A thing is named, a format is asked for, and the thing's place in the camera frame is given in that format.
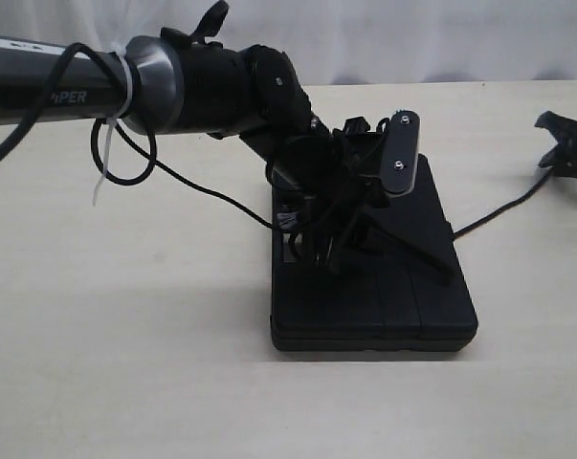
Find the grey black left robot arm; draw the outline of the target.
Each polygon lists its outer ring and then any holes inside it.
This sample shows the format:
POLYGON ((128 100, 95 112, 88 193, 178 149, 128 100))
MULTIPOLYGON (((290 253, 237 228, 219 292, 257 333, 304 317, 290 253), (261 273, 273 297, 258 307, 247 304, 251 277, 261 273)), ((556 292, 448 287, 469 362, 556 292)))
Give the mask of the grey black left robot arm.
POLYGON ((361 205, 385 208, 411 192, 417 164, 414 121, 360 119, 329 130, 314 114, 284 52, 254 45, 236 52, 210 34, 165 28, 137 36, 123 53, 97 53, 0 37, 0 162, 44 121, 118 120, 120 133, 204 133, 238 137, 280 177, 284 191, 310 195, 320 213, 292 227, 335 241, 361 205))

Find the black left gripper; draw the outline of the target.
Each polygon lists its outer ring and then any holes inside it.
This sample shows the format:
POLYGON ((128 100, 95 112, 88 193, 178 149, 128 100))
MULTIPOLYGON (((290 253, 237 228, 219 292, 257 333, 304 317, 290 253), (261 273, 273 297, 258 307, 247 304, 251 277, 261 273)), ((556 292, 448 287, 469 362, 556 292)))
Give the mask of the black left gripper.
POLYGON ((317 188, 312 191, 313 272, 340 272, 342 252, 359 219, 367 229, 363 249, 384 258, 401 257, 435 282, 453 282, 458 262, 443 211, 388 207, 381 174, 388 118, 371 127, 356 117, 346 120, 342 129, 328 130, 313 117, 311 133, 323 141, 322 164, 313 179, 317 188))

